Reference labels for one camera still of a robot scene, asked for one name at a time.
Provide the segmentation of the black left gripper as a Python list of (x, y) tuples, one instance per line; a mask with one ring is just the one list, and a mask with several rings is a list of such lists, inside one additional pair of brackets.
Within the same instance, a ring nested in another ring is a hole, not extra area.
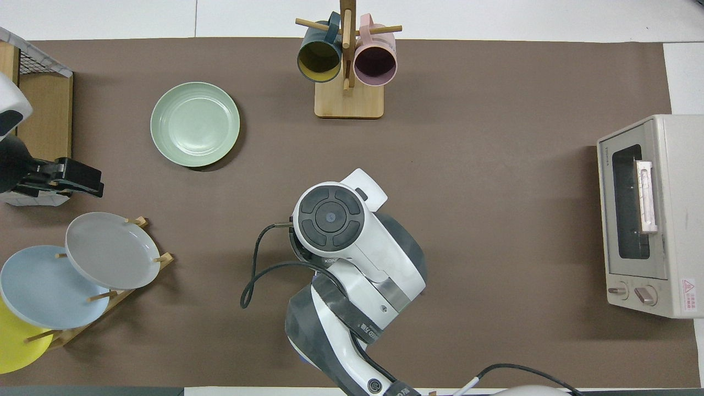
[(102, 172), (91, 166), (82, 165), (82, 184), (99, 185), (96, 190), (74, 183), (68, 177), (70, 159), (58, 158), (57, 161), (48, 161), (33, 158), (30, 170), (22, 178), (22, 188), (37, 191), (50, 191), (51, 193), (83, 193), (86, 195), (102, 198), (104, 184), (101, 181)]

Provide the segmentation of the glass lid with blue knob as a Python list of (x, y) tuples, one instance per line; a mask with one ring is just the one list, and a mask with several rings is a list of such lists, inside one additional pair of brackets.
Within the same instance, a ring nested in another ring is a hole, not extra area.
[(302, 262), (311, 263), (317, 267), (330, 268), (331, 265), (337, 263), (339, 258), (336, 257), (322, 257), (317, 254), (312, 253), (310, 250), (302, 246), (299, 241), (294, 241), (293, 243), (294, 252), (296, 257)]

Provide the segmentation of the grey plate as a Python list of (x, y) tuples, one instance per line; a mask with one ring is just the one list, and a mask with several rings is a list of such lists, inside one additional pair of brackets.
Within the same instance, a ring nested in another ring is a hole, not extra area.
[(90, 212), (73, 219), (65, 232), (65, 253), (87, 280), (111, 290), (134, 290), (154, 281), (160, 253), (151, 236), (126, 218)]

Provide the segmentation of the light blue plate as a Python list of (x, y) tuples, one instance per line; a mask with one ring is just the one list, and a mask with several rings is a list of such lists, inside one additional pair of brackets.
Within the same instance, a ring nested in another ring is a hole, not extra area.
[(23, 321), (51, 330), (89, 325), (106, 311), (109, 298), (88, 301), (108, 289), (84, 278), (62, 246), (38, 245), (17, 251), (0, 269), (0, 295)]

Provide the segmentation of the light green plate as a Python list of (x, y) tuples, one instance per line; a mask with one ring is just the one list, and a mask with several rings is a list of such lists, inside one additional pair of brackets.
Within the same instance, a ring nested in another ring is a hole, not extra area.
[(239, 108), (222, 88), (185, 82), (156, 102), (149, 130), (156, 149), (180, 166), (210, 166), (228, 155), (238, 140)]

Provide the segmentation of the yellow plate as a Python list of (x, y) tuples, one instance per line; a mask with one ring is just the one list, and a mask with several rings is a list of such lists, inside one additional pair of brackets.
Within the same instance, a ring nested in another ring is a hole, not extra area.
[(52, 336), (29, 343), (25, 339), (48, 331), (17, 317), (0, 298), (0, 374), (10, 373), (36, 361), (51, 344)]

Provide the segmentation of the dark teal mug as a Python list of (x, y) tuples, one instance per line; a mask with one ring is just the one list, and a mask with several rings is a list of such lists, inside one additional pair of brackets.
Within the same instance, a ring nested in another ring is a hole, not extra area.
[(330, 29), (323, 31), (310, 27), (302, 38), (296, 60), (303, 76), (315, 83), (326, 83), (336, 78), (341, 70), (341, 15), (333, 11), (328, 20), (319, 21), (319, 24)]

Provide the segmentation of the wooden mug tree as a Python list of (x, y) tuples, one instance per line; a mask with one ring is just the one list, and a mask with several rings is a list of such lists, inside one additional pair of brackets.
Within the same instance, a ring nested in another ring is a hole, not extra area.
[[(387, 84), (381, 87), (365, 85), (354, 74), (355, 44), (360, 36), (362, 16), (356, 14), (356, 0), (339, 0), (339, 11), (335, 12), (341, 15), (339, 29), (342, 38), (341, 70), (337, 77), (329, 82), (313, 82), (315, 84), (314, 114), (319, 118), (379, 119), (384, 115), (384, 87)], [(323, 31), (331, 28), (319, 24), (319, 21), (312, 22), (300, 18), (296, 19), (296, 24), (305, 26), (307, 29), (316, 28)], [(384, 26), (372, 29), (371, 33), (392, 32), (395, 35), (402, 29), (400, 25)]]

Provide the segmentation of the pink mug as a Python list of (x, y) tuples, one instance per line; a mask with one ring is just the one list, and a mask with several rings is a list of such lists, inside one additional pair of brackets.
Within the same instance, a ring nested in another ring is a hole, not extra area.
[(372, 29), (383, 28), (376, 24), (372, 15), (360, 17), (360, 36), (355, 44), (354, 74), (365, 85), (381, 87), (394, 79), (397, 74), (397, 43), (392, 32), (371, 33)]

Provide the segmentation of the brown table mat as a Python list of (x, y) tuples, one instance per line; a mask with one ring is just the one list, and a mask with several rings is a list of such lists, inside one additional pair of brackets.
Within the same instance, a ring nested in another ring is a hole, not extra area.
[[(0, 265), (60, 245), (70, 221), (145, 216), (175, 261), (63, 348), (0, 386), (330, 387), (284, 333), (309, 283), (287, 267), (256, 284), (257, 235), (314, 184), (355, 168), (388, 195), (428, 265), (422, 295), (370, 355), (415, 388), (459, 388), (512, 362), (584, 388), (696, 388), (694, 326), (606, 299), (596, 142), (668, 113), (659, 43), (400, 41), (379, 120), (314, 116), (299, 38), (38, 42), (74, 71), (73, 155), (103, 198), (0, 205)], [(180, 166), (156, 149), (159, 98), (188, 82), (239, 108), (230, 153)]]

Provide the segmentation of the beige toaster oven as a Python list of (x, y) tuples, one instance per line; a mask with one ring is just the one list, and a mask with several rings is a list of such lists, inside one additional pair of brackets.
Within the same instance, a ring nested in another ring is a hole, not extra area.
[(656, 114), (597, 142), (607, 300), (704, 318), (704, 114)]

